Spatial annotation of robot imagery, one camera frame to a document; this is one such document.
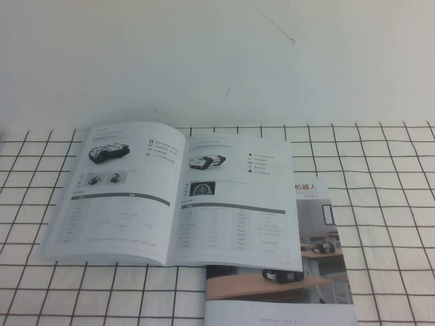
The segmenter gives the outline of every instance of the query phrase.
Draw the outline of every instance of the robot vacuum image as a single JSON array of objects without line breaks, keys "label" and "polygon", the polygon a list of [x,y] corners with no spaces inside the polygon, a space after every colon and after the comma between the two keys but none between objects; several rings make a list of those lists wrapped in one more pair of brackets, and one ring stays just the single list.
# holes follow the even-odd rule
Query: robot vacuum image
[{"label": "robot vacuum image", "polygon": [[130,153],[128,145],[113,143],[111,145],[94,147],[89,151],[89,158],[95,163],[100,164],[110,158],[121,158]]},{"label": "robot vacuum image", "polygon": [[196,170],[205,170],[210,166],[219,166],[224,163],[226,158],[221,155],[207,155],[191,158],[189,161],[190,168]]}]

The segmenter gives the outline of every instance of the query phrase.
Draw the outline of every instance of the white surface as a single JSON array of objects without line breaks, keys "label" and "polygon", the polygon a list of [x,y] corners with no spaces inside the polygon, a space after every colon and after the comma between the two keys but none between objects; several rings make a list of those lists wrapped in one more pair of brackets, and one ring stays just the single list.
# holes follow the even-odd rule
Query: white surface
[{"label": "white surface", "polygon": [[0,130],[425,120],[434,10],[432,0],[5,0]]},{"label": "white surface", "polygon": [[[355,127],[303,126],[285,133],[283,127],[239,128],[240,134],[253,136],[286,135],[295,142],[296,176],[314,177],[317,171],[327,179],[356,315],[366,321],[363,325],[435,322],[435,137],[427,125],[421,127],[409,128],[409,134],[405,128],[359,127],[362,142]],[[190,134],[189,129],[180,131]],[[203,268],[179,268],[178,274],[177,268],[146,272],[145,266],[54,268],[40,260],[39,244],[75,158],[67,157],[63,167],[62,162],[65,154],[78,155],[82,144],[73,143],[67,151],[72,133],[61,130],[50,141],[64,143],[48,143],[44,149],[49,132],[31,131],[23,143],[25,134],[6,134],[2,141],[13,142],[0,143],[0,322],[36,325],[40,314],[39,326],[69,325],[71,319],[73,325],[103,325],[104,320],[104,325],[137,325],[139,316],[140,325],[167,326],[172,320],[175,326],[202,325]],[[76,132],[75,141],[84,139],[86,133]]]}]

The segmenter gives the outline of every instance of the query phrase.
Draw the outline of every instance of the grid tablecloth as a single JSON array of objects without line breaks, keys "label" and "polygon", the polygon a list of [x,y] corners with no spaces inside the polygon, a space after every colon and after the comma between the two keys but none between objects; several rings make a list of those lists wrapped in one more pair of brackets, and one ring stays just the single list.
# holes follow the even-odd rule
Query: grid tablecloth
[{"label": "grid tablecloth", "polygon": [[[295,174],[326,178],[361,325],[435,323],[435,135],[420,126],[180,128],[292,142]],[[47,264],[39,244],[88,132],[0,143],[3,325],[203,325],[204,268]]]}]

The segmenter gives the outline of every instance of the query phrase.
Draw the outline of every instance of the product icon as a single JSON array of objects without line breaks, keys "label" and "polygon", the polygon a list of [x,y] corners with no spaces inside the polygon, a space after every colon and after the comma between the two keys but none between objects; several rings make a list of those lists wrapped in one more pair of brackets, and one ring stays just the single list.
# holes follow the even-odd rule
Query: product icon
[{"label": "product icon", "polygon": [[120,178],[119,173],[115,173],[115,175],[110,179],[110,182],[113,182],[113,183],[118,183],[120,181],[121,181],[121,178]]},{"label": "product icon", "polygon": [[207,155],[191,158],[189,161],[190,168],[205,170],[209,166],[219,166],[224,163],[226,158],[221,155]]},{"label": "product icon", "polygon": [[101,181],[101,178],[98,177],[98,176],[96,176],[96,177],[92,177],[92,178],[90,178],[89,181],[88,181],[88,183],[89,183],[90,185],[94,185],[95,183],[98,183],[98,182],[100,182],[100,181]]}]

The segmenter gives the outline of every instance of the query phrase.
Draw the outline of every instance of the wooden table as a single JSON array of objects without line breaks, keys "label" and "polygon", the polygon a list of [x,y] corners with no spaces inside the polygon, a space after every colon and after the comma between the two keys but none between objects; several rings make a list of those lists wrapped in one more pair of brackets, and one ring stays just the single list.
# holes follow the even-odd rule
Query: wooden table
[{"label": "wooden table", "polygon": [[273,295],[291,296],[293,291],[310,289],[320,285],[329,284],[326,278],[305,275],[299,282],[279,284],[270,280],[265,280],[260,273],[239,274],[209,278],[207,280],[207,300],[235,300],[254,298]]}]

